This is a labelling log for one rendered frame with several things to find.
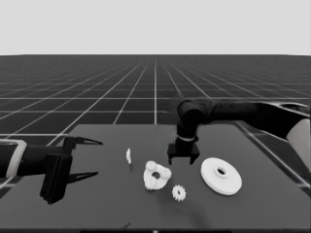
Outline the large thick white disc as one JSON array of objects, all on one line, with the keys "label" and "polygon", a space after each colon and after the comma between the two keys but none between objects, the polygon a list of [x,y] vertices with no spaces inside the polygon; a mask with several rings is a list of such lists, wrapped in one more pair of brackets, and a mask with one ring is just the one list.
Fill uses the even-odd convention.
[{"label": "large thick white disc", "polygon": [[242,187],[242,178],[235,167],[217,157],[205,159],[200,174],[210,188],[222,195],[234,195]]}]

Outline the white round carrier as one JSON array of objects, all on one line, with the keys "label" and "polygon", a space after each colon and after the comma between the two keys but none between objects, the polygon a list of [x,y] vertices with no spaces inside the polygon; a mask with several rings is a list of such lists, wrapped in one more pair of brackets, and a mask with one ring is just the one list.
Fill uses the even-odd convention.
[{"label": "white round carrier", "polygon": [[168,181],[169,181],[171,178],[170,178],[168,181],[162,179],[162,178],[160,177],[160,173],[159,173],[159,172],[160,172],[160,169],[163,168],[164,166],[162,166],[162,165],[160,165],[160,164],[158,164],[158,163],[156,163],[156,164],[157,164],[156,170],[153,171],[153,172],[148,171],[148,170],[146,169],[146,166],[145,166],[145,171],[144,171],[144,173],[143,173],[143,181],[144,181],[144,183],[145,183],[145,181],[146,181],[147,179],[151,178],[151,177],[156,178],[156,179],[157,179],[157,185],[156,185],[156,188],[155,188],[154,190],[160,190],[160,189],[164,188],[164,187],[167,185]]}]

